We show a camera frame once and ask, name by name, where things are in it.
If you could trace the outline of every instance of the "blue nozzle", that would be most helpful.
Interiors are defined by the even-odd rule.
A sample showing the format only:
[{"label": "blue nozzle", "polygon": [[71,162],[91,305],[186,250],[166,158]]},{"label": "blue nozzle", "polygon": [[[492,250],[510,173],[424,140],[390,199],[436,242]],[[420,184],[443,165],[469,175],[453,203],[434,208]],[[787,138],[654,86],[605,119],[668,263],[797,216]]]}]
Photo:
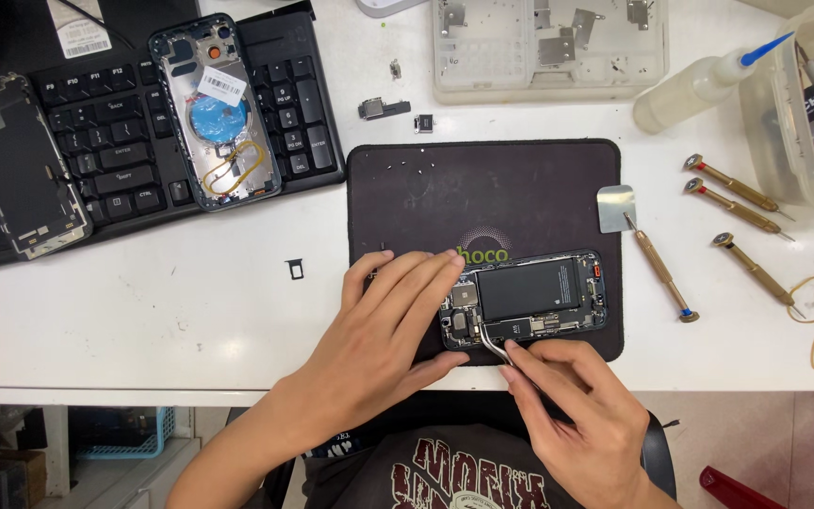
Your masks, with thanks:
[{"label": "blue nozzle", "polygon": [[787,39],[793,34],[794,32],[790,32],[786,35],[782,35],[781,37],[778,37],[774,41],[771,41],[767,44],[763,44],[762,46],[759,46],[758,49],[744,54],[740,58],[740,65],[742,65],[743,67],[749,67],[750,65],[755,64],[755,61],[765,56],[765,53],[770,52],[774,48],[778,47],[778,44],[784,42],[784,39]]}]

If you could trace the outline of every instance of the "precision screwdriver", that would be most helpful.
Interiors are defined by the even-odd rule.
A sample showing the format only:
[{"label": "precision screwdriver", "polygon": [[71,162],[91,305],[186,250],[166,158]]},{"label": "precision screwdriver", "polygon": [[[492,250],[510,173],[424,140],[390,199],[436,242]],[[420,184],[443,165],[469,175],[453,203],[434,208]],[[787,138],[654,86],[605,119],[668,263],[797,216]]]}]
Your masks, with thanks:
[{"label": "precision screwdriver", "polygon": [[674,302],[676,302],[677,306],[680,308],[680,321],[690,323],[692,321],[699,320],[699,313],[690,311],[689,306],[686,305],[686,301],[684,301],[683,296],[680,295],[680,292],[674,285],[674,278],[671,277],[671,272],[667,271],[667,267],[665,267],[664,262],[662,262],[659,254],[655,251],[655,247],[652,246],[652,241],[649,240],[649,237],[646,237],[646,234],[643,233],[642,230],[636,227],[636,223],[634,223],[633,219],[630,218],[630,214],[624,212],[624,218],[627,219],[627,224],[630,225],[630,227],[633,228],[633,232],[636,233],[637,244],[639,244],[639,248],[642,249],[642,252],[646,255],[646,258],[649,260],[649,264],[652,265],[652,270],[655,271],[655,274],[659,277],[659,280],[665,284],[667,290],[671,293],[671,297],[674,299]]},{"label": "precision screwdriver", "polygon": [[756,191],[753,188],[750,188],[746,184],[743,184],[741,181],[737,179],[731,179],[724,173],[721,173],[715,168],[708,166],[702,160],[702,156],[699,154],[693,154],[686,160],[684,163],[684,167],[686,169],[693,169],[696,171],[702,171],[712,179],[717,180],[722,186],[728,188],[732,193],[739,195],[740,197],[745,198],[747,201],[754,205],[758,205],[759,207],[769,211],[769,212],[777,212],[778,214],[783,215],[790,221],[796,221],[796,219],[790,217],[781,210],[781,208],[769,197],[766,197],[759,191]]},{"label": "precision screwdriver", "polygon": [[714,200],[715,202],[718,202],[721,206],[724,207],[724,209],[726,209],[731,214],[740,217],[740,219],[750,223],[751,225],[758,226],[770,234],[777,234],[791,242],[796,242],[790,236],[783,233],[781,231],[781,227],[777,226],[770,219],[766,219],[757,212],[752,212],[752,210],[747,208],[745,205],[741,205],[735,201],[730,201],[729,199],[719,195],[718,193],[706,189],[706,187],[702,185],[702,179],[696,178],[690,180],[689,182],[686,183],[684,191],[691,195],[693,193],[705,195],[710,199]]},{"label": "precision screwdriver", "polygon": [[793,310],[796,311],[799,316],[806,320],[806,316],[795,306],[796,303],[793,301],[793,297],[791,297],[790,294],[788,294],[787,291],[778,284],[778,282],[774,281],[774,279],[772,279],[772,277],[765,272],[765,269],[756,264],[756,262],[751,260],[746,253],[741,251],[739,247],[733,244],[733,234],[723,233],[718,237],[715,237],[712,244],[718,247],[726,248],[728,252],[733,255],[733,257],[736,258],[740,264],[742,264],[743,268],[746,269],[746,272],[751,273],[752,277],[754,277],[756,281],[762,284],[766,290],[774,295],[775,299],[777,299],[781,304],[784,304],[789,308],[793,308]]}]

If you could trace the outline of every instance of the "graphic t-shirt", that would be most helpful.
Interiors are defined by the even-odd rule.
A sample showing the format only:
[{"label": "graphic t-shirt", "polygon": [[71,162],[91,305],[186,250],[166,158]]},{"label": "graphic t-shirt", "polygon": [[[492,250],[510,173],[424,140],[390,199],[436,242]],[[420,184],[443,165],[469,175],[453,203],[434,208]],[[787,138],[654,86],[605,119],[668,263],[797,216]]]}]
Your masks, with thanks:
[{"label": "graphic t-shirt", "polygon": [[[582,507],[524,440],[482,425],[424,427],[345,457],[305,460],[306,509]],[[261,490],[252,501],[273,507]]]}]

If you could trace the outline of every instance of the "phone display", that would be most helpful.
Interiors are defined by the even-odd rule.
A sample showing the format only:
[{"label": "phone display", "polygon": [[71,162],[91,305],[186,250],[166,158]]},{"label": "phone display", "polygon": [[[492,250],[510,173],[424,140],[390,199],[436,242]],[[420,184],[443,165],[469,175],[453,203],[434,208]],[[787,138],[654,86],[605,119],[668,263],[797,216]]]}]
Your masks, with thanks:
[{"label": "phone display", "polygon": [[93,229],[45,119],[26,77],[0,78],[0,220],[24,260]]},{"label": "phone display", "polygon": [[232,18],[217,14],[155,33],[149,48],[200,207],[221,210],[280,192]]},{"label": "phone display", "polygon": [[467,267],[441,304],[448,350],[529,341],[604,327],[605,274],[592,250]]}]

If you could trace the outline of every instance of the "black cable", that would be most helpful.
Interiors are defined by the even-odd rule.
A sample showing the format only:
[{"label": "black cable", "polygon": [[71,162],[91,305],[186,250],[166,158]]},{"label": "black cable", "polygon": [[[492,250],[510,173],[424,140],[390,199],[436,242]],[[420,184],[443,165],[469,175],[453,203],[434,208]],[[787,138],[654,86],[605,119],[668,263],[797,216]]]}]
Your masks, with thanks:
[{"label": "black cable", "polygon": [[87,11],[84,11],[81,7],[75,6],[74,4],[69,2],[68,0],[57,0],[57,1],[58,1],[59,4],[62,4],[62,6],[66,6],[66,7],[69,7],[71,9],[73,9],[75,12],[77,12],[78,14],[83,16],[84,18],[87,18],[90,21],[92,21],[92,22],[96,23],[97,25],[101,26],[103,29],[105,29],[106,32],[111,33],[112,35],[114,35],[115,38],[119,40],[119,42],[121,42],[122,44],[128,46],[128,48],[130,48],[131,50],[136,50],[137,49],[137,48],[134,47],[134,44],[130,43],[130,41],[128,39],[125,39],[124,35],[116,32],[115,30],[112,30],[111,28],[109,28],[106,24],[104,24],[102,21],[100,21],[98,18],[96,18],[96,16],[91,15]]}]

